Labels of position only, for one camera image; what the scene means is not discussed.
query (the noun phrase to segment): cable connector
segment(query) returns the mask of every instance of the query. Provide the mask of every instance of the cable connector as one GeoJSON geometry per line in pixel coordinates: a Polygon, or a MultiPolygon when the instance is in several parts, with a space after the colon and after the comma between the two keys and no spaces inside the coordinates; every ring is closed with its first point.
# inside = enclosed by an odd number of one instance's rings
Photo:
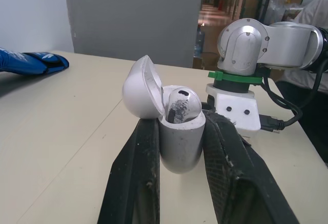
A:
{"type": "Polygon", "coordinates": [[[260,115],[261,129],[277,133],[285,128],[284,121],[268,115],[260,115]]]}

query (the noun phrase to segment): white shirt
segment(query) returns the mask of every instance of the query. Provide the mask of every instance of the white shirt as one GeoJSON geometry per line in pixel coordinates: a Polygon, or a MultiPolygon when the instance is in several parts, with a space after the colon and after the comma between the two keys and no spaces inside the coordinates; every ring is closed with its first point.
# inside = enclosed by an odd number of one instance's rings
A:
{"type": "MultiPolygon", "coordinates": [[[[313,0],[295,18],[294,22],[328,28],[328,0],[313,0]]],[[[305,70],[285,70],[280,80],[312,89],[316,74],[305,70]]],[[[328,73],[322,75],[319,92],[328,94],[328,73]]]]}

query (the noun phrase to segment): green ring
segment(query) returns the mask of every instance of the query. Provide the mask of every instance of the green ring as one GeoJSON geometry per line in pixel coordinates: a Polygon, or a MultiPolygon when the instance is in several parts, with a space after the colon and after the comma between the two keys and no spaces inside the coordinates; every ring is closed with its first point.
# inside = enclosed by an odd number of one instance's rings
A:
{"type": "Polygon", "coordinates": [[[216,80],[228,80],[230,82],[249,83],[249,84],[261,84],[262,77],[248,77],[233,74],[225,74],[221,71],[209,72],[208,77],[216,80]]]}

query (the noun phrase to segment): earbud case lid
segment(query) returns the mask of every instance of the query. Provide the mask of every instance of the earbud case lid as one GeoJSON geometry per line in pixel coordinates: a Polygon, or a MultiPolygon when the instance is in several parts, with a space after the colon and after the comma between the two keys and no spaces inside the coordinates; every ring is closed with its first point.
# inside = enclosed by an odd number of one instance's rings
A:
{"type": "Polygon", "coordinates": [[[165,115],[162,83],[148,55],[136,61],[124,82],[122,98],[136,117],[155,119],[165,115]]]}

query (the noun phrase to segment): blue glove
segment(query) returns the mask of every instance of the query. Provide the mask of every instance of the blue glove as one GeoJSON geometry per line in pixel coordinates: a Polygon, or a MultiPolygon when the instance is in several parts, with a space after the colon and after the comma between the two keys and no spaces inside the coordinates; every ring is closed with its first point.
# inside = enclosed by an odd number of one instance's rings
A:
{"type": "Polygon", "coordinates": [[[49,52],[19,53],[0,48],[0,72],[50,74],[68,67],[64,57],[49,52]]]}

